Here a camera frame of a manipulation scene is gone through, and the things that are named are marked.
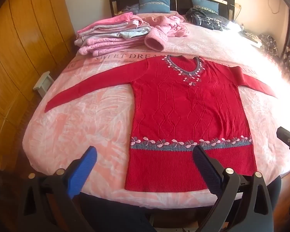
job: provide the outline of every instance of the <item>white wall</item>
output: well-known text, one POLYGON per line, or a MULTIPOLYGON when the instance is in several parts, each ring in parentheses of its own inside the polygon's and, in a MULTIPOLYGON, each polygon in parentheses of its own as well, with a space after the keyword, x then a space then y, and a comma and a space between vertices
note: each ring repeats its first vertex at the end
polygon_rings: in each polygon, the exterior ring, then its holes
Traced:
MULTIPOLYGON (((244 24, 247 31, 255 34, 272 35, 278 44, 279 52, 285 43, 288 27, 288 7, 283 0, 280 12, 273 14, 268 6, 268 0, 235 0, 242 6, 236 20, 244 24)), ((280 0, 269 0, 273 12, 277 12, 280 0)), ((108 0, 66 0, 70 18, 77 31, 99 19, 111 17, 108 0)))

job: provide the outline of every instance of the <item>sweater's left sleeve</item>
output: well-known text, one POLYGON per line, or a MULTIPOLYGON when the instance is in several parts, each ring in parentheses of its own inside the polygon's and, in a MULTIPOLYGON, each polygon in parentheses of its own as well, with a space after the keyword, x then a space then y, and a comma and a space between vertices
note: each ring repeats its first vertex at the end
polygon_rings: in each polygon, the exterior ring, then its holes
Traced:
POLYGON ((47 103, 45 112, 48 112, 56 106, 80 98, 92 91, 105 87, 131 83, 141 77, 146 72, 147 67, 147 59, 144 59, 142 61, 126 64, 93 75, 54 96, 47 103))
POLYGON ((228 67, 216 64, 216 68, 220 70, 228 79, 230 79, 237 86, 247 86, 253 90, 263 92, 267 95, 276 97, 274 91, 267 84, 257 80, 251 76, 243 74, 239 66, 228 67))

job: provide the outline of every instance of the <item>bed sheet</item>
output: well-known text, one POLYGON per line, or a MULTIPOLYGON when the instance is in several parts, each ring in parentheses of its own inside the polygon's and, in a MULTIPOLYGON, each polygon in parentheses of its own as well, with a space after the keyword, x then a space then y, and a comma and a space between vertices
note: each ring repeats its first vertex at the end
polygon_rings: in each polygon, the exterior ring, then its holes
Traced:
POLYGON ((33 168, 53 174, 80 158, 89 146, 95 146, 98 160, 82 189, 84 193, 148 208, 214 204, 216 196, 209 190, 150 193, 124 189, 134 113, 130 85, 97 90, 44 113, 53 96, 94 74, 154 55, 184 54, 241 66, 244 73, 274 89, 278 99, 246 87, 239 87, 239 92, 251 129, 257 168, 266 184, 290 171, 290 150, 275 134, 279 126, 290 130, 290 86, 278 68, 237 34, 185 24, 190 35, 169 38, 163 53, 139 46, 95 58, 77 55, 51 86, 26 129, 23 148, 33 168))

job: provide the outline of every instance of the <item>red sweater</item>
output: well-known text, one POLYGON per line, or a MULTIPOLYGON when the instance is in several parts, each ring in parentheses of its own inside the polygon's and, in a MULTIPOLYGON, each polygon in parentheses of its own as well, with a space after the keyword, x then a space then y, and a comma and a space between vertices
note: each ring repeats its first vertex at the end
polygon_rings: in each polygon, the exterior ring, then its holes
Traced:
POLYGON ((125 189, 205 189, 192 160, 197 144, 239 174, 252 175, 257 170, 238 86, 274 93, 266 84, 243 74, 240 67, 196 57, 152 57, 87 78, 56 95, 45 111, 92 91, 128 83, 135 96, 135 114, 125 189))

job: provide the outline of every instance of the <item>metal bolt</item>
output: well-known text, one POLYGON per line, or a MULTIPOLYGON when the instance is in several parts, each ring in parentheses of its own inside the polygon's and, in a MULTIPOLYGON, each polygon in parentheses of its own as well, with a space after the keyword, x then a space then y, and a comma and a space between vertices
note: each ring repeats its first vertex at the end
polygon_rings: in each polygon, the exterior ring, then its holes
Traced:
POLYGON ((260 172, 255 172, 254 173, 258 178, 261 178, 262 177, 262 174, 260 172))
POLYGON ((57 175, 63 175, 65 173, 65 170, 63 168, 59 168, 57 171, 56 171, 56 174, 57 175))
POLYGON ((226 168, 225 171, 228 173, 228 174, 233 174, 234 173, 234 170, 230 167, 226 168))
POLYGON ((30 173, 30 174, 28 175, 28 178, 29 178, 29 179, 33 179, 35 176, 36 176, 35 173, 30 173))

